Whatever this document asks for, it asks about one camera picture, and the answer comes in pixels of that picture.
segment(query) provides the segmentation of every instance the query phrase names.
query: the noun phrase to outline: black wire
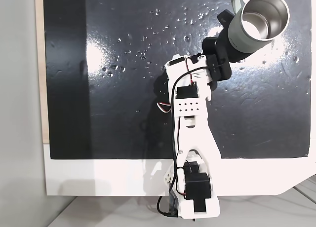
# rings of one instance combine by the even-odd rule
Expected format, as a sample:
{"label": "black wire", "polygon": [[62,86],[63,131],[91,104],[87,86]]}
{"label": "black wire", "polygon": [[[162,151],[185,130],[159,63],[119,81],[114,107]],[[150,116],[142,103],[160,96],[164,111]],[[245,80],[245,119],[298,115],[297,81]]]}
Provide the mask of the black wire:
{"label": "black wire", "polygon": [[178,79],[174,82],[173,87],[172,87],[172,91],[171,91],[171,117],[172,117],[172,152],[173,152],[173,166],[174,166],[174,175],[173,175],[173,179],[172,179],[172,183],[170,185],[169,188],[169,193],[172,190],[173,186],[174,186],[174,182],[176,180],[177,176],[177,160],[176,160],[176,154],[175,154],[175,141],[174,141],[174,129],[175,129],[175,122],[174,122],[174,91],[176,89],[177,83],[186,75],[196,72],[198,70],[202,70],[202,69],[208,69],[208,67],[200,67],[200,68],[195,68],[191,71],[188,71],[184,74],[182,74],[181,76],[178,77]]}
{"label": "black wire", "polygon": [[[198,70],[202,70],[202,69],[208,69],[208,67],[200,67],[200,68],[195,68],[191,71],[188,71],[184,74],[182,74],[181,76],[178,77],[178,79],[174,82],[173,84],[173,87],[172,87],[172,92],[171,92],[171,118],[172,118],[172,154],[173,154],[173,166],[174,166],[174,175],[173,175],[173,179],[172,179],[172,182],[171,182],[171,185],[169,187],[169,194],[172,194],[171,193],[171,190],[174,186],[174,183],[176,181],[176,179],[178,178],[178,175],[177,175],[177,157],[176,157],[176,154],[175,154],[175,141],[174,141],[174,129],[175,129],[175,122],[174,122],[174,91],[175,91],[175,88],[176,88],[176,85],[177,83],[183,78],[185,77],[186,75],[188,74],[191,74],[193,72],[196,72]],[[164,216],[167,216],[168,213],[166,212],[162,212],[159,208],[159,204],[160,204],[160,201],[162,199],[162,196],[159,197],[158,199],[158,202],[157,202],[157,210],[160,214],[164,215]]]}
{"label": "black wire", "polygon": [[160,196],[160,197],[158,198],[158,202],[157,202],[157,210],[158,210],[158,212],[159,212],[160,214],[162,214],[162,215],[164,215],[164,216],[167,216],[167,215],[168,215],[168,213],[167,213],[167,212],[163,212],[163,211],[161,211],[161,210],[160,210],[159,205],[160,205],[160,201],[161,201],[161,199],[162,199],[162,196]]}
{"label": "black wire", "polygon": [[186,162],[189,164],[189,167],[190,167],[190,170],[191,170],[191,173],[192,173],[192,166],[190,165],[190,162],[188,162],[187,160],[186,160]]}

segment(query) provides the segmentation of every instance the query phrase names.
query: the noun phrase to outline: black panel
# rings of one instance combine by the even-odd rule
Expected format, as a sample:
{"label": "black panel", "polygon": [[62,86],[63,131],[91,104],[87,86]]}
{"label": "black panel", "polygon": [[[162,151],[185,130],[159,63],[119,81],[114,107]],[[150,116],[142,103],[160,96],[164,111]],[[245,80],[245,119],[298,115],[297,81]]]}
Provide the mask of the black panel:
{"label": "black panel", "polygon": [[[208,103],[223,158],[308,154],[311,1],[285,1],[280,40],[231,64]],[[156,106],[168,101],[161,68],[202,52],[225,9],[230,0],[44,0],[51,157],[171,158],[170,114]]]}

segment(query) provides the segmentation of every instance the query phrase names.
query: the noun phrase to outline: red wire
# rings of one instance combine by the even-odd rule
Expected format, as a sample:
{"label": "red wire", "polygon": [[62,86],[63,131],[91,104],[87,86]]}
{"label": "red wire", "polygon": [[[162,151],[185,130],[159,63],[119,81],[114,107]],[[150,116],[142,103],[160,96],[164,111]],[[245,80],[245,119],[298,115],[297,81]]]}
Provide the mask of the red wire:
{"label": "red wire", "polygon": [[[187,59],[190,59],[192,61],[191,58],[187,57],[185,62],[186,62],[186,67],[187,67],[187,71],[189,71],[189,67],[188,67],[188,62]],[[192,74],[190,73],[190,84],[193,85],[193,81],[192,81]]]}

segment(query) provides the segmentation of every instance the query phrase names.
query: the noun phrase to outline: white cup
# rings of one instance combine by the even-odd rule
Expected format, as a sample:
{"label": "white cup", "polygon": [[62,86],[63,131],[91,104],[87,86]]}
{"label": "white cup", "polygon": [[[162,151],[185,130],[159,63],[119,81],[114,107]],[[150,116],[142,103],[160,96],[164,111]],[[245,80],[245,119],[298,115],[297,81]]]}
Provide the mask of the white cup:
{"label": "white cup", "polygon": [[243,53],[254,53],[281,35],[290,11],[284,0],[232,0],[235,17],[228,28],[231,45]]}

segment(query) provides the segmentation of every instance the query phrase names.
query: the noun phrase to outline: wooden edge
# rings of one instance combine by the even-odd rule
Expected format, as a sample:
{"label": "wooden edge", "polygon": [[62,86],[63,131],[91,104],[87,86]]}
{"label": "wooden edge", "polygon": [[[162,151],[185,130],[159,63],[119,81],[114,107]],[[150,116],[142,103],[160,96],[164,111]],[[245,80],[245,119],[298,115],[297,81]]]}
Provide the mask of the wooden edge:
{"label": "wooden edge", "polygon": [[43,0],[35,0],[35,14],[36,14],[36,34],[37,34],[37,47],[38,47],[39,97],[40,97],[42,139],[43,139],[44,144],[49,144]]}

